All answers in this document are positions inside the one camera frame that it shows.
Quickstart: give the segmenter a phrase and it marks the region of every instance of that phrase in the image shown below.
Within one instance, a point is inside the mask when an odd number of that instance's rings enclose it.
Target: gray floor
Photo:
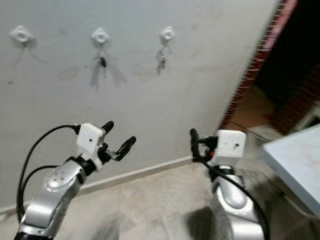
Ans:
[[[297,199],[258,158],[263,141],[248,135],[238,173],[267,213],[272,239],[319,239],[310,222],[281,196]],[[210,181],[200,163],[179,167],[77,197],[57,240],[208,240],[212,230]],[[0,223],[1,239],[12,240],[16,216]]]

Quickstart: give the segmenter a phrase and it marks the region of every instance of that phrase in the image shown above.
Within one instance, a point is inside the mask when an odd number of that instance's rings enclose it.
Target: black cable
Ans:
[[[238,184],[237,182],[235,182],[231,178],[227,177],[226,175],[224,175],[220,171],[218,171],[218,170],[214,169],[213,167],[211,167],[206,161],[202,160],[201,157],[199,157],[199,159],[210,171],[214,172],[219,177],[221,177],[221,178],[225,179],[226,181],[228,181],[228,182],[232,183],[233,185],[235,185],[238,189],[240,189],[244,194],[246,194],[251,199],[251,201],[255,205],[256,209],[258,210],[260,218],[262,219],[263,224],[264,224],[264,227],[262,226],[264,240],[269,240],[270,239],[269,222],[268,222],[268,219],[267,219],[264,211],[262,210],[262,208],[260,207],[259,203],[257,202],[257,200],[255,200],[254,197],[244,187],[242,187],[240,184]]]
[[[17,218],[19,223],[21,222],[21,219],[23,217],[23,215],[25,214],[25,208],[24,208],[24,198],[23,198],[23,193],[21,191],[22,189],[22,184],[23,184],[23,180],[25,177],[25,172],[27,169],[27,165],[28,162],[30,160],[31,154],[33,153],[33,151],[35,150],[36,146],[49,134],[51,134],[52,132],[59,130],[59,129],[63,129],[63,128],[71,128],[75,131],[78,130],[76,125],[61,125],[61,126],[57,126],[49,131],[47,131],[44,135],[42,135],[31,147],[31,149],[28,152],[28,155],[26,156],[24,163],[23,163],[23,167],[21,170],[21,174],[20,174],[20,178],[19,178],[19,182],[18,182],[18,188],[16,191],[16,214],[17,214]]]
[[[261,136],[261,135],[259,135],[259,134],[256,134],[254,131],[249,130],[248,128],[246,128],[245,126],[242,126],[242,125],[239,124],[239,123],[236,123],[236,122],[234,122],[234,121],[230,121],[230,123],[235,124],[235,125],[239,126],[240,128],[243,128],[243,129],[249,131],[250,133],[253,133],[254,135],[257,135],[259,138],[262,138],[262,139],[264,139],[264,140],[266,140],[266,141],[268,141],[268,142],[272,142],[272,140],[267,139],[267,138],[265,138],[265,137],[263,137],[263,136]]]

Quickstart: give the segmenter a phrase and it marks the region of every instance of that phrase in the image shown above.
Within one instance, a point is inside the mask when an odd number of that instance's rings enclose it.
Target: silver robot arm segment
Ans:
[[[193,159],[207,166],[212,181],[210,208],[215,218],[212,239],[264,240],[255,203],[244,192],[244,183],[233,169],[244,154],[246,134],[219,130],[217,136],[199,139],[197,131],[191,129],[190,135]],[[200,154],[199,144],[207,147],[205,154]]]
[[[81,125],[76,141],[78,157],[70,157],[63,165],[54,168],[43,181],[38,196],[34,197],[21,220],[15,240],[52,240],[58,233],[71,200],[93,172],[114,159],[120,161],[136,142],[132,136],[116,152],[104,143],[114,123],[103,127],[90,123]]]

